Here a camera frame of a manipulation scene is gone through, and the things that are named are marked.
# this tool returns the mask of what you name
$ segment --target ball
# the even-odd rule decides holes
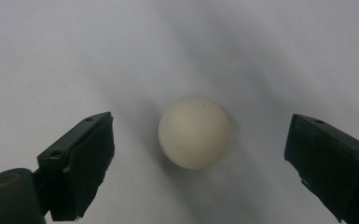
[[[187,98],[172,105],[159,122],[159,143],[165,155],[187,169],[202,169],[228,149],[230,125],[216,103]]]

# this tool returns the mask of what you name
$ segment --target white background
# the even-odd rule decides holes
[[[206,170],[159,148],[188,96],[233,128]],[[104,111],[117,153],[78,223],[337,223],[283,152],[293,113],[359,138],[359,0],[0,1],[0,172]]]

